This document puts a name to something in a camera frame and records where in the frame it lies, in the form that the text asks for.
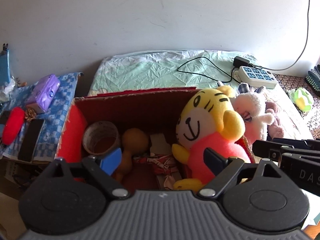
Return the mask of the red cardboard box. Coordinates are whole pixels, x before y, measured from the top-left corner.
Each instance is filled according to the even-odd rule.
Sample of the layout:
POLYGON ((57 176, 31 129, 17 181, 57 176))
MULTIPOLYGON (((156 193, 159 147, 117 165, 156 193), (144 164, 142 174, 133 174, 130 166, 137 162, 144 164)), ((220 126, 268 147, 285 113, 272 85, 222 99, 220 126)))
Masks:
MULTIPOLYGON (((69 163, 77 163, 90 155, 82 145, 82 137, 86 128, 95 122, 109 121, 116 126, 120 136, 118 148, 121 152, 124 132, 138 128, 149 136, 149 148, 132 157, 132 170, 121 184, 129 191, 161 189, 152 167, 148 164, 136 164, 133 159, 150 153, 173 155, 171 147, 178 142, 176 126, 180 114, 198 91, 200 90, 195 88, 155 88, 76 98, 68 111, 57 156, 65 158, 69 163)), ((254 158, 245 143, 244 135, 236 143, 248 154, 251 160, 249 163, 253 163, 254 158)), ((189 167, 176 159, 175 161, 182 179, 191 178, 189 167)))

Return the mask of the pink teddy bear plush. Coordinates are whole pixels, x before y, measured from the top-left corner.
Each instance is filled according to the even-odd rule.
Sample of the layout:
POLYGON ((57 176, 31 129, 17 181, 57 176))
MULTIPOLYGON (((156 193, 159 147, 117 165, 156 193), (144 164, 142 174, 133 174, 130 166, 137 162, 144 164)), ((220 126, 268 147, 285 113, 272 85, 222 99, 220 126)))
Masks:
POLYGON ((267 126, 268 140, 272 140, 273 138, 283 138, 284 129, 282 128, 280 119, 277 115, 278 113, 277 104, 272 101, 266 101, 265 113, 272 114, 274 119, 272 124, 267 126))

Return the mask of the blue checkered cloth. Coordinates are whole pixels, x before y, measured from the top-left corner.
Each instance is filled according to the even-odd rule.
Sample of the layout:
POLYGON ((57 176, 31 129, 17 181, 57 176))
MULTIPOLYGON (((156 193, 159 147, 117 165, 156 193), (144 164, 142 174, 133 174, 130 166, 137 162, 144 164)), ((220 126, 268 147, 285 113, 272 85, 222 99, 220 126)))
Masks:
MULTIPOLYGON (((37 119, 44 120, 44 125, 35 147, 33 161, 51 162, 54 159, 68 109, 74 98, 78 78, 81 75, 81 72, 75 72, 59 76, 60 87, 53 97, 48 111, 36 116, 37 119)), ((25 109, 25 102, 37 83, 38 82, 30 86, 15 88, 11 94, 11 100, 4 103, 4 106, 1 108, 1 114, 15 107, 25 109)), ((27 128, 28 124, 24 124, 17 138, 9 146, 5 147, 1 145, 1 159, 6 157, 18 161, 18 153, 27 128)))

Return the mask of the green knit gloves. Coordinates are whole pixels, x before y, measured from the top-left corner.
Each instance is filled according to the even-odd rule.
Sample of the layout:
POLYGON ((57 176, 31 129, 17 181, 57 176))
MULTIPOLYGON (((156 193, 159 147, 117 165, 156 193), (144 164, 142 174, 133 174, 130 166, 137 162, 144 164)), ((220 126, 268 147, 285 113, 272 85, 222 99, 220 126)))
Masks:
POLYGON ((320 89, 320 68, 319 64, 308 71, 306 76, 307 83, 312 87, 315 93, 319 94, 320 89))

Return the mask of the green frog plush toy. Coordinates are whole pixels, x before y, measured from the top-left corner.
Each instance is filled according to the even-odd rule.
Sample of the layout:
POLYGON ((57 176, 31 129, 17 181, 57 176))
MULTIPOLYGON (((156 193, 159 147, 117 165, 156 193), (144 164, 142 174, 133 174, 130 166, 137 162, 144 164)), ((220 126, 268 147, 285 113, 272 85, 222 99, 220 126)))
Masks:
POLYGON ((303 112, 308 112, 314 104, 313 96, 304 87, 287 91, 291 101, 303 112))

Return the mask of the red patterned cloth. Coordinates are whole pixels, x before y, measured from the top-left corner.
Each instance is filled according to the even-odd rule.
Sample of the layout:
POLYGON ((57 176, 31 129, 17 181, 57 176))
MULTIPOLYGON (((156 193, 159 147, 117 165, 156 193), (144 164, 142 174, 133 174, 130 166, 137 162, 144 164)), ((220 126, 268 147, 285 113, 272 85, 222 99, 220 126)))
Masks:
POLYGON ((150 155, 134 157, 133 162, 151 166, 161 189, 173 190, 174 184, 182 179, 172 154, 163 155, 150 153, 150 155))

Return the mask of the white blue power strip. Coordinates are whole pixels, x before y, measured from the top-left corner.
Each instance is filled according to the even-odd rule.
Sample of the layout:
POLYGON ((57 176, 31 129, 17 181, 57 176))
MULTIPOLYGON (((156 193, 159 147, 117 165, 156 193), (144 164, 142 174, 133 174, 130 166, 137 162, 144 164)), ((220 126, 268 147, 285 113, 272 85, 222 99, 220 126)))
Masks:
POLYGON ((234 76, 251 87, 264 86, 268 89, 274 89, 278 83, 270 71, 257 67, 241 66, 234 72, 234 76))

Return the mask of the brown round cup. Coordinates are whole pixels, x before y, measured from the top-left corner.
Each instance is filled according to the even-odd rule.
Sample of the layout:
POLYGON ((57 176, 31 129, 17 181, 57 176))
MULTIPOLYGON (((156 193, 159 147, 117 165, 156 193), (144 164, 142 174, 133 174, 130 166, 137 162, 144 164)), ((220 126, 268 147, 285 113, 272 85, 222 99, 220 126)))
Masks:
POLYGON ((90 155, 106 155, 120 146, 118 129, 109 121, 95 122, 86 128, 82 145, 90 155))

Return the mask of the black power adapter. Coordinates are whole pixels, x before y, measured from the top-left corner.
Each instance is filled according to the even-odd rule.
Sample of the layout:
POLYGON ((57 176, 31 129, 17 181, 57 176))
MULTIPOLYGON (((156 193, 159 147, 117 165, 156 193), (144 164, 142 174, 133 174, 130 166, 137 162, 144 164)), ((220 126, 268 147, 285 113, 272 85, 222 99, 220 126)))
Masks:
POLYGON ((243 57, 236 56, 233 59, 233 66, 240 68, 240 67, 248 67, 250 65, 250 61, 247 59, 244 59, 243 57))

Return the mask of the purple tissue pack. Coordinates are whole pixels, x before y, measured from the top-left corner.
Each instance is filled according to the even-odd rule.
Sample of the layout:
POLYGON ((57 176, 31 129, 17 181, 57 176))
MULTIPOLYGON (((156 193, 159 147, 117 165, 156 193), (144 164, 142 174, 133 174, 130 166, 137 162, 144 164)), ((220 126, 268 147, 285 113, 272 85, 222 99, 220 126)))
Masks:
POLYGON ((26 107, 33 109, 37 114, 46 113, 59 87, 60 80, 55 74, 41 78, 25 102, 26 107))

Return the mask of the yellow tiger plush toy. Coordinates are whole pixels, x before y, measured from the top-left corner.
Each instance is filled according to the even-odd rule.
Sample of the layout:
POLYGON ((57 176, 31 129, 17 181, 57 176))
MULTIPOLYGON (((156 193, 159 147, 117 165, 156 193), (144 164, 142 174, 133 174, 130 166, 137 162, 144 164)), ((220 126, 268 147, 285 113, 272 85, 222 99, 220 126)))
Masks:
POLYGON ((171 151, 177 161, 189 167, 191 178, 176 181, 175 190, 199 191, 215 177, 203 160, 206 148, 225 158, 235 156, 251 161, 236 143, 245 133, 245 123, 232 106, 230 99, 234 96, 230 86, 205 88, 185 105, 176 126, 178 142, 171 151))

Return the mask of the brown gourd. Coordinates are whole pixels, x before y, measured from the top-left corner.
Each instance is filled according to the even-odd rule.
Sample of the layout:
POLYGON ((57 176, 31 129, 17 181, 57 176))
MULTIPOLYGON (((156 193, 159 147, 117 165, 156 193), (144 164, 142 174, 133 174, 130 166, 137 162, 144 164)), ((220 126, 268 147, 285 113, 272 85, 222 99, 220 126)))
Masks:
POLYGON ((112 174, 119 183, 132 170, 132 157, 146 152, 149 148, 149 136, 138 128, 131 128, 124 132, 121 142, 123 147, 121 162, 112 174))

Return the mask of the white plaid-eared bunny plush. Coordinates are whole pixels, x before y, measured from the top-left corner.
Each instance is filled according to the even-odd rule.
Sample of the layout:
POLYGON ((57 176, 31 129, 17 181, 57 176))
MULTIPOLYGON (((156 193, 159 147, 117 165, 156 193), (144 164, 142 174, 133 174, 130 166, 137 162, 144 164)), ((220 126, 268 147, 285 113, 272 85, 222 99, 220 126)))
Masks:
POLYGON ((249 145, 267 139, 267 126, 274 122, 274 115, 265 113, 264 86, 251 90, 247 83, 238 87, 239 94, 231 100, 233 108, 245 123, 245 137, 249 145))

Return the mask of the red round cushion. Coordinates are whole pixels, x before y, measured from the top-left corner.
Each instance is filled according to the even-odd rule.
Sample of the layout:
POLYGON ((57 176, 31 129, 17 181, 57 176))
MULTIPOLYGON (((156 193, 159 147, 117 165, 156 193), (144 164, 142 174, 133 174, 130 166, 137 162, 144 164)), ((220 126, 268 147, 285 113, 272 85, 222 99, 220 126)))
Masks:
POLYGON ((20 132, 25 120, 25 112, 21 107, 15 107, 9 114, 2 133, 2 143, 10 145, 20 132))

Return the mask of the black rectangular box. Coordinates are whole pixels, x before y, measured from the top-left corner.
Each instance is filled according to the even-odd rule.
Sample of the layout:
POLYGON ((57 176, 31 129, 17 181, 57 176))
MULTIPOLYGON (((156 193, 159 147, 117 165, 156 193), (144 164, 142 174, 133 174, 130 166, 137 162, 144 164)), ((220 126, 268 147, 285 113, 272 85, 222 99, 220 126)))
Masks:
POLYGON ((31 120, 18 153, 17 159, 19 161, 32 162, 44 123, 45 121, 43 119, 31 120))

